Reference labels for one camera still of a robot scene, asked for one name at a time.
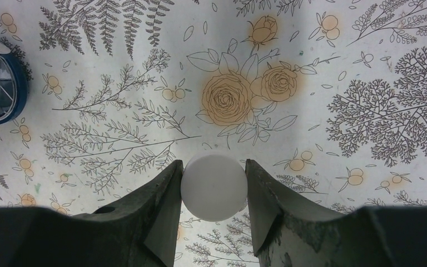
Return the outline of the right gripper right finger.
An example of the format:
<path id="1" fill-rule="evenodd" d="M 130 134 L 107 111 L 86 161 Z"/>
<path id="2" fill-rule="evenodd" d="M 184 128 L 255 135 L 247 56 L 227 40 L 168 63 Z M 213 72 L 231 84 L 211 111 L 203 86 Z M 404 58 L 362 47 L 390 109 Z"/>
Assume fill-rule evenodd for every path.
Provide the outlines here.
<path id="1" fill-rule="evenodd" d="M 323 207 L 247 160 L 254 255 L 261 266 L 427 266 L 427 206 Z"/>

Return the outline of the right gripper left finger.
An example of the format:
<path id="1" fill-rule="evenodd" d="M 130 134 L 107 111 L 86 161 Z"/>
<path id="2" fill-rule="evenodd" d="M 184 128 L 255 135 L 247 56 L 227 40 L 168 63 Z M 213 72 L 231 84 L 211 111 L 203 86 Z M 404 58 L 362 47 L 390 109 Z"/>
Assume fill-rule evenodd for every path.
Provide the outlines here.
<path id="1" fill-rule="evenodd" d="M 91 214 L 0 207 L 0 266 L 173 266 L 181 160 Z"/>

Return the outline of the white bottle cap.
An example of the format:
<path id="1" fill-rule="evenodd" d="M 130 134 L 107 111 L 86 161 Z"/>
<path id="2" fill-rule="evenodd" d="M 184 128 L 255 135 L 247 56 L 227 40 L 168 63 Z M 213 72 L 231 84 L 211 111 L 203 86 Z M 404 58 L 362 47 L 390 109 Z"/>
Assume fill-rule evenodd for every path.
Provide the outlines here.
<path id="1" fill-rule="evenodd" d="M 181 199 L 195 217 L 219 222 L 233 217 L 246 203 L 247 177 L 239 161 L 216 150 L 204 151 L 187 163 Z"/>

